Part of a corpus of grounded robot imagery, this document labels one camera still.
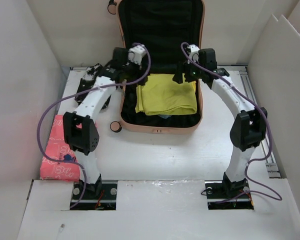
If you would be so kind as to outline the lime green cloth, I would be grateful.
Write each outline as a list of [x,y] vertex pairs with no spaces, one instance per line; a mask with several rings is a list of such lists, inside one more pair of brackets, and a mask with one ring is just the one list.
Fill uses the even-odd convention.
[[196,88],[190,83],[175,86],[138,86],[136,113],[147,116],[183,116],[197,112]]

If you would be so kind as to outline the black white patterned garment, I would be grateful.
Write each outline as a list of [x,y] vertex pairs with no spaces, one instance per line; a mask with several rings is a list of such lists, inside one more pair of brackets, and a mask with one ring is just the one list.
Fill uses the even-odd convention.
[[[91,89],[96,82],[97,75],[100,73],[100,71],[102,69],[103,69],[103,66],[99,63],[97,63],[94,66],[87,67],[83,77],[80,79],[79,86],[77,88],[76,93],[80,93],[85,90]],[[86,96],[87,96],[87,93],[76,96],[74,98],[74,100],[77,102],[78,106],[83,102],[83,100],[86,98]],[[111,97],[109,97],[107,99],[107,101],[104,103],[101,110],[105,110],[106,108],[108,108],[110,100],[111,100]]]

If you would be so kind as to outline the light blue headphones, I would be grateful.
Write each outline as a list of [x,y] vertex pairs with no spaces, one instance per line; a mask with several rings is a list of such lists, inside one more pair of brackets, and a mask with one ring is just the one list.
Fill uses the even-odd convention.
[[162,119],[168,119],[168,118],[172,117],[172,115],[166,115],[166,114],[159,114],[158,116]]

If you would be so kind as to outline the yellow cloth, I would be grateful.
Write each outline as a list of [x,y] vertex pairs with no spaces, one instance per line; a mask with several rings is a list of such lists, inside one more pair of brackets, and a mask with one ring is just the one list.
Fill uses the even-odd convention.
[[161,89],[168,90],[184,90],[188,91],[190,88],[196,92],[196,83],[186,82],[185,74],[182,74],[182,83],[173,81],[173,74],[150,74],[147,76],[147,82],[142,87],[144,91],[159,91]]

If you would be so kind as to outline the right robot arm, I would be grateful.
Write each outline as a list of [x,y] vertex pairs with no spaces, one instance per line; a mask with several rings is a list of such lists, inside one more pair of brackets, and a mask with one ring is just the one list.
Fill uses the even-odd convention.
[[233,197],[248,186],[245,170],[255,149],[266,136],[264,118],[267,111],[254,106],[235,87],[228,71],[218,67],[214,49],[200,49],[186,42],[180,47],[185,61],[178,63],[172,80],[177,83],[181,83],[182,78],[189,83],[202,80],[221,98],[233,116],[229,133],[233,149],[220,187],[224,198]]

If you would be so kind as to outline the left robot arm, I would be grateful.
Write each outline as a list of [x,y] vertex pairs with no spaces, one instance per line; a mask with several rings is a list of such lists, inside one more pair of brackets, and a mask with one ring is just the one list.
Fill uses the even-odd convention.
[[148,54],[145,46],[138,43],[130,49],[116,47],[105,66],[87,68],[83,79],[92,82],[92,87],[76,93],[77,97],[85,96],[84,99],[75,110],[63,115],[64,140],[80,165],[82,189],[90,198],[97,198],[102,191],[102,177],[95,156],[100,139],[97,116],[118,87],[134,85],[146,78],[150,62],[143,63],[143,58]]

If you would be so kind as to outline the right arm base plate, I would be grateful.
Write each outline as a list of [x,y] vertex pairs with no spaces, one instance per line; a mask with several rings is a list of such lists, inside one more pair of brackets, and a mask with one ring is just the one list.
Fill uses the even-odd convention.
[[226,183],[225,180],[208,180],[201,195],[206,196],[208,210],[254,210],[247,180]]

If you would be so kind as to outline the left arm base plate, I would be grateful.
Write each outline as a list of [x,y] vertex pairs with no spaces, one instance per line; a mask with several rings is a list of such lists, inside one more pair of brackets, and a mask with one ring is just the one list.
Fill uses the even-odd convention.
[[105,181],[102,183],[101,192],[98,196],[88,190],[83,198],[73,207],[72,211],[115,211],[117,206],[117,181]]

